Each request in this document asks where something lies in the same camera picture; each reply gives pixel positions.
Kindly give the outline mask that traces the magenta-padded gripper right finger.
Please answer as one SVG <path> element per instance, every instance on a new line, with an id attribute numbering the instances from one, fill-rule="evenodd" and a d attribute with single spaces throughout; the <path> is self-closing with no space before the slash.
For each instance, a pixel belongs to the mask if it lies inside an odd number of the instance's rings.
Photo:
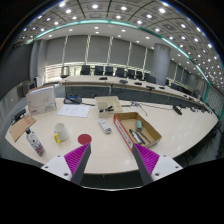
<path id="1" fill-rule="evenodd" d="M 182 167 L 168 155 L 159 155 L 138 144 L 133 144 L 132 153 L 135 157 L 144 185 L 182 169 Z"/>

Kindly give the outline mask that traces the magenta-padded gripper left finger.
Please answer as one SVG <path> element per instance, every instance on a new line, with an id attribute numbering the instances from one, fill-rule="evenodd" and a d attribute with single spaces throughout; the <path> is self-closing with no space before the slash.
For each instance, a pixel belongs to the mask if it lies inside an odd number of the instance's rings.
<path id="1" fill-rule="evenodd" d="M 57 155 L 42 166 L 42 169 L 76 185 L 81 183 L 91 154 L 91 144 L 85 144 L 66 155 Z"/>

